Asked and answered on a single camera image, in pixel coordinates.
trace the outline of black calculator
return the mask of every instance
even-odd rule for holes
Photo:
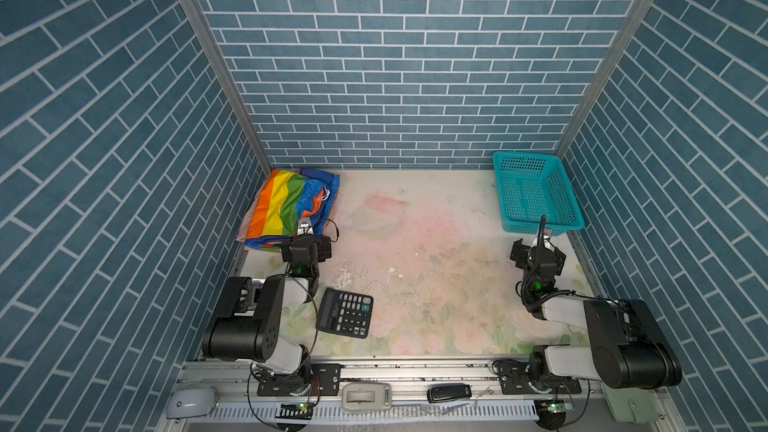
[[[315,327],[329,334],[365,338],[371,323],[373,297],[327,288]]]

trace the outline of black mounting plate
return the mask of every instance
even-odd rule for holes
[[[528,379],[528,364],[526,362],[518,362],[517,360],[505,359],[499,361],[496,365],[496,371],[498,373],[498,381],[502,386],[502,394],[504,395],[521,395],[521,394],[541,394],[549,393],[543,392],[543,389],[537,389]],[[563,377],[561,380],[551,383],[541,384],[543,388],[558,388],[558,394],[568,395],[580,394],[581,385],[578,379],[571,377]]]
[[[310,382],[320,379],[320,395],[334,396],[339,394],[341,364],[312,364]],[[260,397],[293,397],[290,393],[302,387],[306,382],[298,376],[286,379],[285,375],[267,375],[259,377]]]

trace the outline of brick wall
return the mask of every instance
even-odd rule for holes
[[[153,430],[260,178],[176,0],[0,0],[0,430]]]
[[[566,164],[611,294],[644,299],[689,430],[768,417],[768,0],[656,0]]]
[[[279,167],[552,152],[631,0],[200,0]]]

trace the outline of rainbow striped bag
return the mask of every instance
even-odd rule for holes
[[[309,217],[314,233],[322,234],[338,191],[337,174],[314,168],[301,168],[298,172],[273,170],[254,202],[255,207],[252,206],[254,213],[248,222],[244,245],[255,249],[277,247],[296,235],[302,217]]]

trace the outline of teal plastic basket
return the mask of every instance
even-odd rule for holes
[[[496,152],[493,168],[506,232],[536,234],[542,215],[547,216],[552,235],[584,228],[584,218],[560,158],[531,152]]]

